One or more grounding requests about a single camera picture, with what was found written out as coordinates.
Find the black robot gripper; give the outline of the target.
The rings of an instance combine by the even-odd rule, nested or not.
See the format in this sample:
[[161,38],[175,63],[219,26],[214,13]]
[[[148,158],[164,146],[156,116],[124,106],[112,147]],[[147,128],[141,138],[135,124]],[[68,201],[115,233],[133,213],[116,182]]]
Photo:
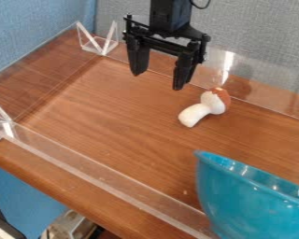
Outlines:
[[123,39],[129,69],[135,76],[148,68],[149,50],[179,55],[174,70],[174,90],[183,89],[198,63],[204,62],[211,37],[191,26],[192,7],[204,9],[194,0],[149,0],[149,17],[127,14]]

